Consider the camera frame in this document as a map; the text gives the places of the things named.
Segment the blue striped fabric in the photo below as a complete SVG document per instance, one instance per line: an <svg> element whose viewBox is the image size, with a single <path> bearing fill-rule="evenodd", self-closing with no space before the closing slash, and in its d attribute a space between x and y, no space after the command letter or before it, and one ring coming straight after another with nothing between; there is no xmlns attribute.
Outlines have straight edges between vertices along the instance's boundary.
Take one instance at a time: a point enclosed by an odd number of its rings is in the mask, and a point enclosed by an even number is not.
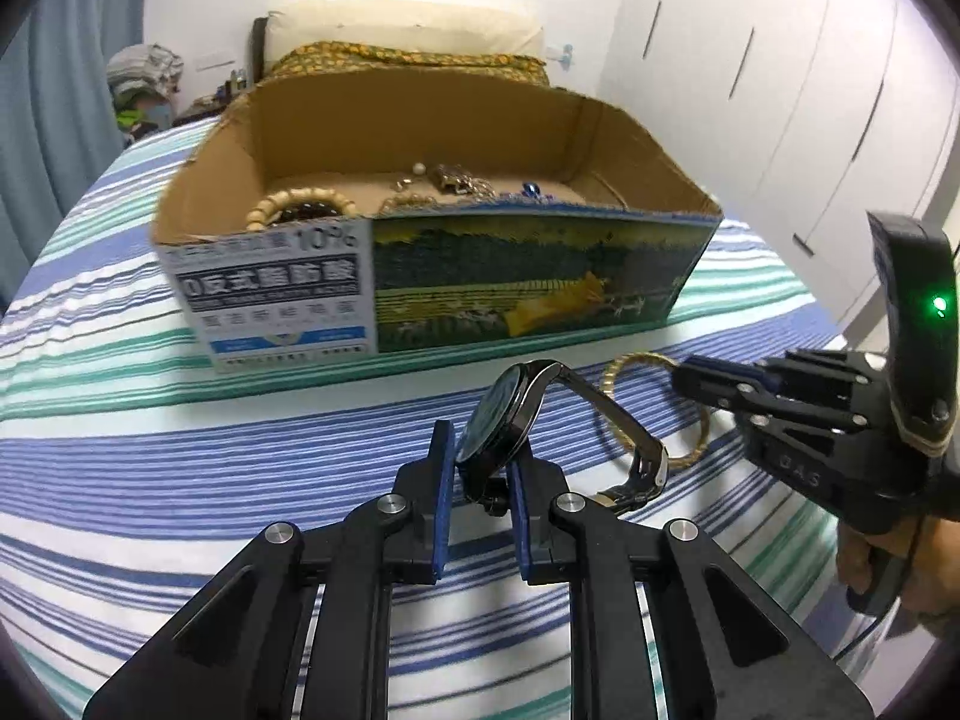
<svg viewBox="0 0 960 720"><path fill-rule="evenodd" d="M147 240L157 196L212 126L173 130L118 158L0 325L0 618L73 717L265 524L323 525L387 490L397 468L424 453L433 421L462 428L510 362L536 352L597 380L606 362L636 349L748 361L842 343L774 252L726 221L656 331L217 374ZM617 399L672 453L694 439L695 410L661 372L628 372ZM626 467L565 391L550 392L532 442L584 493ZM707 456L629 517L659 526L679 515L824 648L859 625L834 577L833 519L744 461L728 415L714 415ZM520 581L509 524L455 491L445 576L395 593L391 717L568 716L568 593ZM656 677L652 635L648 644Z"/></svg>

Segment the wooden bead bracelet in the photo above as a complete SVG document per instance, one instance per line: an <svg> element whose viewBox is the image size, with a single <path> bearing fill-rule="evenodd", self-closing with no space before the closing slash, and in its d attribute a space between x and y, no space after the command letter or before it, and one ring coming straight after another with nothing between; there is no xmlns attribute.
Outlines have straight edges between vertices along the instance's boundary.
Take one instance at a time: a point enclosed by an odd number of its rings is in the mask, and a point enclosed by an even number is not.
<svg viewBox="0 0 960 720"><path fill-rule="evenodd" d="M256 232L280 220L280 216L287 209L306 203L323 204L332 213L327 215L343 215L355 217L357 208L353 201L335 189L320 189L319 187L304 187L301 189L283 189L268 194L256 208L247 214L247 232Z"/></svg>

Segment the white wardrobe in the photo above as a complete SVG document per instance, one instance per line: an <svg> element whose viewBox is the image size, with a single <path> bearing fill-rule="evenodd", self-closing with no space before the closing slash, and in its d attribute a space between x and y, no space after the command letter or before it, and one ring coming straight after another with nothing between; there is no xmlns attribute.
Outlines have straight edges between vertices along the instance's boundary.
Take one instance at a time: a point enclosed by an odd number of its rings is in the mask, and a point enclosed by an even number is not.
<svg viewBox="0 0 960 720"><path fill-rule="evenodd" d="M877 289L865 211L923 213L960 112L910 0L623 0L599 94L843 324Z"/></svg>

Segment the bracelet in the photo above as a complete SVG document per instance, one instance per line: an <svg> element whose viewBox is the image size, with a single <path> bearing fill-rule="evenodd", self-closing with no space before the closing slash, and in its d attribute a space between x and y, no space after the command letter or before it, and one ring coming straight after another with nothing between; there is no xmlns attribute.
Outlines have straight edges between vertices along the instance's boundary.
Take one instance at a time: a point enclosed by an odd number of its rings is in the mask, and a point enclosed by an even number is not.
<svg viewBox="0 0 960 720"><path fill-rule="evenodd" d="M302 189L282 189L268 194L256 208L247 214L247 232L262 230L275 223L288 208L309 202L321 203L332 210L331 215L355 217L356 205L335 189L320 189L319 187L304 187Z"/></svg>
<svg viewBox="0 0 960 720"><path fill-rule="evenodd" d="M378 214L388 214L398 208L435 208L437 199L432 194L394 194L381 204Z"/></svg>
<svg viewBox="0 0 960 720"><path fill-rule="evenodd" d="M608 398L616 400L613 397L613 384L616 381L617 375L623 370L627 365L655 365L656 367L664 368L665 370L674 370L677 367L678 362L667 357L664 354L658 354L656 352L634 352L632 354L624 354L620 357L617 357L616 360L613 360L603 371L603 378L600 382L600 389ZM620 428L614 425L610 420L607 420L607 425L613 433L613 437L620 442L620 445L627 450L628 452L634 451L634 443L627 437L627 434L624 433ZM681 470L688 469L696 461L698 461L707 451L707 445L709 444L709 434L710 434L710 413L706 406L700 407L700 437L697 439L697 445L693 447L693 450L688 454L685 454L678 458L670 458L669 466L671 470Z"/></svg>

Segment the white pillow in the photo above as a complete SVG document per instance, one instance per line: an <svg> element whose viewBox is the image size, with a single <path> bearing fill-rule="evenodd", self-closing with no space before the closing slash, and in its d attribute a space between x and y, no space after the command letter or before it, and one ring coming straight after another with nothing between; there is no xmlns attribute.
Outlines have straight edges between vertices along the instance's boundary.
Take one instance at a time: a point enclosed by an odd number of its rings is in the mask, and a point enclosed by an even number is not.
<svg viewBox="0 0 960 720"><path fill-rule="evenodd" d="M541 57L544 29L492 8L398 0L303 0L271 10L264 71L319 40L366 43L407 52L518 53Z"/></svg>

